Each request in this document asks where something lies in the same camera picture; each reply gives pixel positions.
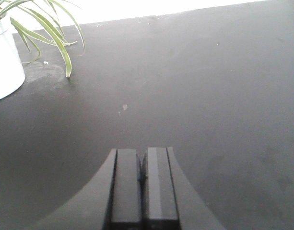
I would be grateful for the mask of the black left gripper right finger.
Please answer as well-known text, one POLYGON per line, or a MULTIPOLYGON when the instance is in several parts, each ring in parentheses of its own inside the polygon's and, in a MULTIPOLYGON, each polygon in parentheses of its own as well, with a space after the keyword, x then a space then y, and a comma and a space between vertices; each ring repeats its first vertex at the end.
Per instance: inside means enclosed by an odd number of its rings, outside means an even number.
POLYGON ((180 168, 172 147, 147 149, 142 163, 145 230, 223 230, 180 168))

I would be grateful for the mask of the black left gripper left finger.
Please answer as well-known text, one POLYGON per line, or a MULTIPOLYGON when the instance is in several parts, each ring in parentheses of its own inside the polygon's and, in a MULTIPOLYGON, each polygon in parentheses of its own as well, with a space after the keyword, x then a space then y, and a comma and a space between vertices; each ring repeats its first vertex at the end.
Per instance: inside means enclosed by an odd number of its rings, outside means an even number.
POLYGON ((31 230, 140 230, 140 162, 134 149, 112 149, 93 178, 31 230))

